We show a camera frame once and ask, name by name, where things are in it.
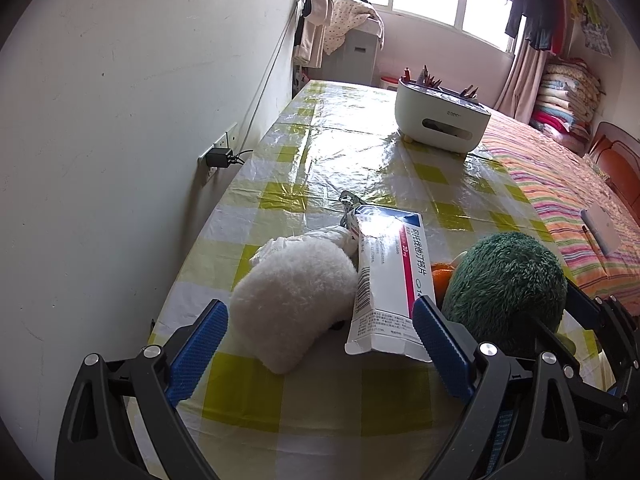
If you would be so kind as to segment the green plush toy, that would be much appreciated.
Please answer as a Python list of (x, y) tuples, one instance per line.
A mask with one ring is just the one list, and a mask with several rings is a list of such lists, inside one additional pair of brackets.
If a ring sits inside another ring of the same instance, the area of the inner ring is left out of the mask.
[(454, 270), (442, 314), (477, 342), (507, 356), (535, 355), (537, 326), (554, 333), (563, 317), (567, 279), (558, 258), (521, 232), (501, 232), (474, 244)]

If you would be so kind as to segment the silver blister pack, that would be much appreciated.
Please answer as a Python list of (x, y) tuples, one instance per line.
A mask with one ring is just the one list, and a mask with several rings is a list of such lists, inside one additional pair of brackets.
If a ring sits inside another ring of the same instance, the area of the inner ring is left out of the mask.
[(338, 198), (338, 201), (343, 206), (343, 215), (340, 221), (340, 226), (345, 229), (349, 228), (349, 215), (357, 209), (359, 206), (365, 205), (366, 202), (350, 191), (343, 191)]

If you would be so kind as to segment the white medicine box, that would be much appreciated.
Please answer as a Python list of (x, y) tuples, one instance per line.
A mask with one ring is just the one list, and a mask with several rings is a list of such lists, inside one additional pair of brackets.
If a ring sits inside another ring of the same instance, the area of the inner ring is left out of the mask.
[(358, 235), (358, 283), (345, 352), (430, 362), (412, 322), (414, 302), (435, 298), (421, 215), (360, 205), (349, 211), (347, 224)]

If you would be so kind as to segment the striped bed cover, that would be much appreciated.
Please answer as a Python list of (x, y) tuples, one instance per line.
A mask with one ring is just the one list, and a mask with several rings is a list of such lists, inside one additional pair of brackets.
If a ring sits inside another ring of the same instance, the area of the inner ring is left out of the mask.
[[(639, 226), (588, 159), (494, 110), (482, 143), (506, 167), (558, 246), (575, 283), (589, 296), (613, 295), (639, 314)], [(611, 217), (622, 244), (603, 255), (608, 276), (582, 234), (580, 212), (598, 204)]]

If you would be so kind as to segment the green checkered plastic tablecloth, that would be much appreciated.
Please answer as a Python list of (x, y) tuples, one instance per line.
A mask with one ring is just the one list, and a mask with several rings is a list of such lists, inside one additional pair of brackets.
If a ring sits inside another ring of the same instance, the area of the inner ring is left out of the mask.
[(582, 230), (591, 167), (503, 114), (469, 155), (401, 139), (388, 91), (311, 84), (277, 119), (206, 221), (160, 311), (163, 344), (209, 301), (248, 289), (281, 334), (266, 367), (228, 332), (178, 412), (223, 479), (416, 479), (460, 412), (433, 367), (406, 356), (345, 352), (357, 289), (354, 258), (311, 232), (334, 228), (338, 196), (418, 212), (428, 253), (447, 263), (482, 237), (538, 238), (590, 295), (617, 264)]

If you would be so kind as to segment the wooden headboard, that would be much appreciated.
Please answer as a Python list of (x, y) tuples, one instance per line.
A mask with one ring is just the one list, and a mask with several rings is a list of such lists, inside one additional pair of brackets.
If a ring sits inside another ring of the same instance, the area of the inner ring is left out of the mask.
[(639, 223), (639, 141), (612, 122), (600, 122), (588, 156)]

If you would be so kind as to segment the black power adapter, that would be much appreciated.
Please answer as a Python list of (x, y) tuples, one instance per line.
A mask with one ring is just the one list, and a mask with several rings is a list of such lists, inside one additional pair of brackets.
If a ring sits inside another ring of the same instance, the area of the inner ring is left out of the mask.
[(244, 155), (250, 154), (252, 150), (235, 153), (231, 148), (210, 148), (204, 155), (204, 162), (208, 168), (224, 169), (232, 165), (244, 165)]

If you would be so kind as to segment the pencil on bed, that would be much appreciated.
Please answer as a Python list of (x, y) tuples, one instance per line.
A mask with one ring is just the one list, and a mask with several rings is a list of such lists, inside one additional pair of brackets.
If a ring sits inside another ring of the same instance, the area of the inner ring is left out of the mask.
[(600, 249), (596, 243), (596, 241), (592, 238), (589, 229), (583, 224), (582, 225), (582, 234), (584, 234), (584, 237), (588, 243), (588, 245), (590, 246), (592, 252), (594, 253), (594, 255), (596, 256), (596, 258), (599, 261), (600, 267), (602, 268), (603, 273), (608, 276), (608, 270), (606, 270), (606, 264), (605, 261), (600, 253)]

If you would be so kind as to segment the pink curtain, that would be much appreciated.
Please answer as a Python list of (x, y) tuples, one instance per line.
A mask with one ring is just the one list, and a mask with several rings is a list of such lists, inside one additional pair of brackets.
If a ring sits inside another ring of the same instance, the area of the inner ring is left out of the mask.
[(536, 50), (526, 40), (521, 42), (495, 106), (498, 112), (529, 123), (548, 55), (548, 51)]

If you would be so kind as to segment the white plush toy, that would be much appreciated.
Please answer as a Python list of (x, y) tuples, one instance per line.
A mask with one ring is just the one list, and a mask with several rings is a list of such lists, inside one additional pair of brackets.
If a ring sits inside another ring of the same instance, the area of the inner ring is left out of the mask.
[(352, 314), (357, 237), (328, 226), (287, 237), (234, 286), (230, 324), (240, 343), (274, 374), (298, 365), (314, 342)]

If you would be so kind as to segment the white wall socket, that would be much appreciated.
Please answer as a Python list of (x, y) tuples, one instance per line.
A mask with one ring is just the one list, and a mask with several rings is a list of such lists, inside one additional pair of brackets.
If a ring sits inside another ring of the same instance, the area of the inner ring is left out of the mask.
[(198, 177), (201, 185), (206, 185), (218, 169), (226, 169), (232, 165), (232, 157), (236, 154), (238, 145), (238, 129), (238, 124), (234, 122), (198, 156)]

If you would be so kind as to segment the white desk organizer box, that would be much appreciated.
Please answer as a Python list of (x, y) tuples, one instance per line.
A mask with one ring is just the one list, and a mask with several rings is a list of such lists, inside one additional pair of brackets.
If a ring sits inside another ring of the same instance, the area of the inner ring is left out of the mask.
[(480, 144), (490, 116), (483, 104), (451, 92), (398, 82), (395, 119), (399, 132), (413, 141), (466, 154)]

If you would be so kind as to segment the grey air cooler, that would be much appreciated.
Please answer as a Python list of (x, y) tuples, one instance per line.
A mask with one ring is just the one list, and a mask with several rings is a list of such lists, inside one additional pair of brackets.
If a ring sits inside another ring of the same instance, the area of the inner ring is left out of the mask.
[(323, 57), (318, 77), (322, 80), (370, 86), (378, 52), (381, 50), (380, 23), (368, 18), (345, 35), (344, 44)]

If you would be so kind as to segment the white tissue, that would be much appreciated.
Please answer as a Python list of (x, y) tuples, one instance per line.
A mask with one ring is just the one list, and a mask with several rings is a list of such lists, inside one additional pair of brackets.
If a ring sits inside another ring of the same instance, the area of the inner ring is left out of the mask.
[(254, 268), (259, 263), (264, 261), (270, 256), (277, 254), (281, 250), (283, 250), (288, 244), (288, 239), (286, 237), (277, 237), (268, 240), (267, 243), (260, 246), (254, 255), (250, 257), (250, 266)]

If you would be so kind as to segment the beige garment on hook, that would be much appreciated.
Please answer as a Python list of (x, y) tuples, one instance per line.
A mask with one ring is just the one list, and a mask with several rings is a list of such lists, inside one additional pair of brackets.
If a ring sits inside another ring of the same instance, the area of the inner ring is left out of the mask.
[(307, 68), (322, 63), (324, 32), (331, 24), (333, 0), (305, 0), (294, 36), (293, 62)]

